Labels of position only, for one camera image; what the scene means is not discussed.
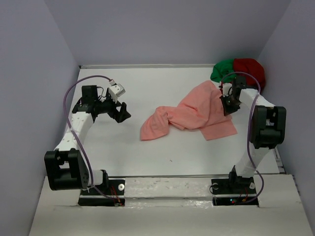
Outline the pink t shirt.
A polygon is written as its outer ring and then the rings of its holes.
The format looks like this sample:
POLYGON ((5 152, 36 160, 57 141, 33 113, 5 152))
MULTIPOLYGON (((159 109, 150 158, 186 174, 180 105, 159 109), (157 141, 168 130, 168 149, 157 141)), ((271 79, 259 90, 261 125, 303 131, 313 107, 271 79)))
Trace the pink t shirt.
POLYGON ((170 126, 179 130, 200 130, 205 140, 237 134, 230 115, 225 116, 221 91, 211 81, 193 88, 176 106, 159 106, 143 123, 140 140, 150 141, 169 134, 170 126))

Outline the red t shirt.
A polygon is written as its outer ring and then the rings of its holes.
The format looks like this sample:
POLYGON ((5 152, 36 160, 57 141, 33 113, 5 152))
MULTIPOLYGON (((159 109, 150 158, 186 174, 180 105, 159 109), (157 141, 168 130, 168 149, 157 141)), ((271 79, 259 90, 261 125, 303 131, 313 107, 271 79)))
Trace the red t shirt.
POLYGON ((250 58, 234 59, 233 70, 235 72, 245 72, 255 77, 259 82, 261 91, 263 91, 266 85, 265 71, 258 61, 250 58))

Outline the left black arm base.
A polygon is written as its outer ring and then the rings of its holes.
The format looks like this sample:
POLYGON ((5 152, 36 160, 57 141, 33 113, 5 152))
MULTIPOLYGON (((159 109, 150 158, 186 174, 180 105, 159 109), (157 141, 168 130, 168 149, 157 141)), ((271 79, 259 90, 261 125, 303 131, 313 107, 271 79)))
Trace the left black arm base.
POLYGON ((109 185, 98 185, 97 190, 81 190, 78 205, 82 207, 123 207, 125 205, 125 178, 109 178, 109 185))

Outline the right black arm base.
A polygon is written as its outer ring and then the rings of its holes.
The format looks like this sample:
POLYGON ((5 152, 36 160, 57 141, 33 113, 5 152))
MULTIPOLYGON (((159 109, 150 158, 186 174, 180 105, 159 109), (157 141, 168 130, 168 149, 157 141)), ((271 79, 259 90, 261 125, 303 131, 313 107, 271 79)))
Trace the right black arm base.
POLYGON ((213 196, 213 206, 259 206, 253 178, 246 183, 232 183, 227 178, 211 180, 209 191, 213 196))

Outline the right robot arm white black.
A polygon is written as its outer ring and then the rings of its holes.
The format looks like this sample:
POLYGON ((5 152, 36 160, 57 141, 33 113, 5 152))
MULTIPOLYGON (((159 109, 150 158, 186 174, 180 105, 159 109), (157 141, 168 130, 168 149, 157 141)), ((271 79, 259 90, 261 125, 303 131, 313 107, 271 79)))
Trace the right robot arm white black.
POLYGON ((246 72, 233 72, 234 78, 227 94, 220 99, 223 113, 228 116, 237 112, 243 104, 250 110, 246 151, 240 161, 233 166, 223 187, 229 194, 242 190, 254 189, 254 174, 257 167, 277 145, 282 144, 285 137, 286 109, 267 101, 260 93, 261 86, 254 76, 250 76, 255 87, 247 84, 246 72))

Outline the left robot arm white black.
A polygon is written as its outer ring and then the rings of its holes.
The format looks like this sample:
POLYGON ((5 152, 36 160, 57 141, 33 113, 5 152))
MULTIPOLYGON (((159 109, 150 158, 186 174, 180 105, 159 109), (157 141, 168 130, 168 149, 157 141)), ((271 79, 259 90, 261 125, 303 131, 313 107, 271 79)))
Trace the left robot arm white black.
POLYGON ((124 94, 121 84, 111 82, 105 96, 98 94, 98 86, 82 86, 82 96, 74 105, 62 140, 53 151, 45 153, 44 162, 50 188, 57 190, 85 190, 92 188, 104 194, 109 188, 105 170, 93 170, 82 150, 89 129, 101 114, 107 114, 117 123, 130 118, 126 103, 118 98, 124 94))

